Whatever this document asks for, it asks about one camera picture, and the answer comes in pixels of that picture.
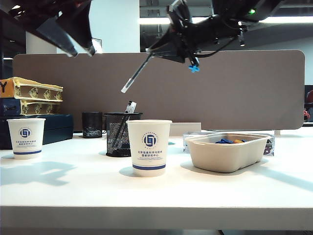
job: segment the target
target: cup logo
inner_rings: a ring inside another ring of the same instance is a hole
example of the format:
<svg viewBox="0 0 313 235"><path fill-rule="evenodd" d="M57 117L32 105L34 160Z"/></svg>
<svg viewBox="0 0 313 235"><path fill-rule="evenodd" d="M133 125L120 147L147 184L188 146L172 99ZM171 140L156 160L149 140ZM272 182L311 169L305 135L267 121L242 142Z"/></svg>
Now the cup logo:
<svg viewBox="0 0 313 235"><path fill-rule="evenodd" d="M30 134L31 134L31 131L30 131L29 128L22 128L22 129L20 130L20 136L23 137L23 138L29 137Z"/></svg>
<svg viewBox="0 0 313 235"><path fill-rule="evenodd" d="M157 139L155 138L154 135L147 135L144 139L144 143L148 146L148 147L153 147L153 145L155 145Z"/></svg>
<svg viewBox="0 0 313 235"><path fill-rule="evenodd" d="M147 132L142 136L141 142L145 145L145 148L154 149L158 142L158 136L154 132Z"/></svg>

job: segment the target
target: paper tray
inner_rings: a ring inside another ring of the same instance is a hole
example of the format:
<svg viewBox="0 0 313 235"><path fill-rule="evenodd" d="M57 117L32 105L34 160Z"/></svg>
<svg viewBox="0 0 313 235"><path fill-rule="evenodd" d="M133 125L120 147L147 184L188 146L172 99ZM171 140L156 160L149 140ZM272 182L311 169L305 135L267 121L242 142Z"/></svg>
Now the paper tray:
<svg viewBox="0 0 313 235"><path fill-rule="evenodd" d="M244 143L215 143L221 139L246 140ZM195 167L230 173L259 162L269 136L256 134L216 133L186 138Z"/></svg>

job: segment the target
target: person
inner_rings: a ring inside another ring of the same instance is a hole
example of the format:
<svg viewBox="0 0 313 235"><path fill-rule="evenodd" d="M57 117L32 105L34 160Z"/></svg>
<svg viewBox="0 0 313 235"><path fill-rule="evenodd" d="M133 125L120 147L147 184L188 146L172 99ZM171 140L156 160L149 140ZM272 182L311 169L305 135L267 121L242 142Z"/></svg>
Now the person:
<svg viewBox="0 0 313 235"><path fill-rule="evenodd" d="M310 117L308 118L308 122L313 122L313 90L307 93L307 98L304 103L304 108L310 114Z"/></svg>

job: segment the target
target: black mesh pen holder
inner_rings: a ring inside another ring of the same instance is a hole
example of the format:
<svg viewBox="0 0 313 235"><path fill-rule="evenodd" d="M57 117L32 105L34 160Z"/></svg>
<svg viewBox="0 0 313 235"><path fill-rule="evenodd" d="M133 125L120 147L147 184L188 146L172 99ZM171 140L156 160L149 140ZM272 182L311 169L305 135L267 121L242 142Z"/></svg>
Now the black mesh pen holder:
<svg viewBox="0 0 313 235"><path fill-rule="evenodd" d="M130 157L128 128L126 121L140 120L142 113L106 113L107 156Z"/></svg>

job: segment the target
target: blue stripe on cup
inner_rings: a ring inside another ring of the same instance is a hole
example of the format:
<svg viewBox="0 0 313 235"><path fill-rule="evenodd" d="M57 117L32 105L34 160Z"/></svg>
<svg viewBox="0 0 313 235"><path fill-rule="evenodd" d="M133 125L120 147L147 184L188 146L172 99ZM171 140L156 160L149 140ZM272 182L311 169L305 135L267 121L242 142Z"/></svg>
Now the blue stripe on cup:
<svg viewBox="0 0 313 235"><path fill-rule="evenodd" d="M33 152L13 152L16 155L26 155L26 154L35 154L35 153L40 153L41 150L38 151L33 151Z"/></svg>
<svg viewBox="0 0 313 235"><path fill-rule="evenodd" d="M138 169L138 170L159 170L165 168L164 165L158 165L158 166L139 166L139 165L134 165L133 168Z"/></svg>

